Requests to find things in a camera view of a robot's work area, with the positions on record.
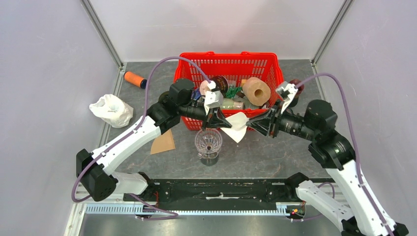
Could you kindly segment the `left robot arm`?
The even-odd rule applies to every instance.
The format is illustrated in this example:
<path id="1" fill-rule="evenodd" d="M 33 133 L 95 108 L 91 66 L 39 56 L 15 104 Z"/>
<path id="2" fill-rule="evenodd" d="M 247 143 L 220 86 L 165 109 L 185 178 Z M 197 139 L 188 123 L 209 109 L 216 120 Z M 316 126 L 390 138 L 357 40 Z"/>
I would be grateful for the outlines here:
<path id="1" fill-rule="evenodd" d="M 148 184 L 145 174 L 119 173 L 116 168 L 143 145 L 179 124 L 181 117 L 200 120 L 203 128 L 232 127 L 219 108 L 222 104 L 220 91 L 208 92 L 202 104 L 192 99 L 193 90 L 192 81 L 177 80 L 129 129 L 91 152 L 83 149 L 77 153 L 77 179 L 89 197 L 99 202 L 114 193 L 122 193 L 150 200 L 154 187 Z"/>

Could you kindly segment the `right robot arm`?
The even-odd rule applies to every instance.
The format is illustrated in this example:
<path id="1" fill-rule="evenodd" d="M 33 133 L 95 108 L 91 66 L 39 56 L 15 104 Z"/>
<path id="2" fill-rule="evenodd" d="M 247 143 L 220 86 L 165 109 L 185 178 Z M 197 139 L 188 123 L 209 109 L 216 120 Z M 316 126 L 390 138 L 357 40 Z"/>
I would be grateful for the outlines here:
<path id="1" fill-rule="evenodd" d="M 405 236 L 409 230 L 395 222 L 374 198 L 365 177 L 357 167 L 351 143 L 335 130 L 337 114 L 330 103 L 316 99 L 309 102 L 303 116 L 287 111 L 298 96 L 295 84 L 277 88 L 282 102 L 250 118 L 247 126 L 267 137 L 285 132 L 310 142 L 312 157 L 324 168 L 347 201 L 343 205 L 322 192 L 302 173 L 285 181 L 284 195 L 289 201 L 303 200 L 330 220 L 344 236 Z"/>

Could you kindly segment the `clear glass dripper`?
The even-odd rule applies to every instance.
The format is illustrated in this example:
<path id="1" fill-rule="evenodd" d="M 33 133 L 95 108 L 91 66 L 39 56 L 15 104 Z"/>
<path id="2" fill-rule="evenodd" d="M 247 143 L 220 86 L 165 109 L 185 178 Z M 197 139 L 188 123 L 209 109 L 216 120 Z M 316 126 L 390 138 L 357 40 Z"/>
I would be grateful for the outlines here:
<path id="1" fill-rule="evenodd" d="M 217 129 L 200 130 L 195 136 L 195 147 L 199 153 L 220 153 L 222 147 L 222 136 Z"/>

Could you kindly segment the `white paper coffee filter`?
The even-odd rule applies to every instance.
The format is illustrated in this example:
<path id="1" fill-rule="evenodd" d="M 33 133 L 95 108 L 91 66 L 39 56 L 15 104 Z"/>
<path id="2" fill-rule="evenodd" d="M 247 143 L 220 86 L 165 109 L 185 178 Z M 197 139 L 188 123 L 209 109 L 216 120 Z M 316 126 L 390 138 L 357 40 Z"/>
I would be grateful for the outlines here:
<path id="1" fill-rule="evenodd" d="M 236 143 L 239 143 L 245 136 L 247 131 L 246 123 L 249 118 L 243 112 L 238 112 L 226 118 L 232 127 L 231 128 L 220 128 L 225 134 L 227 134 Z"/>

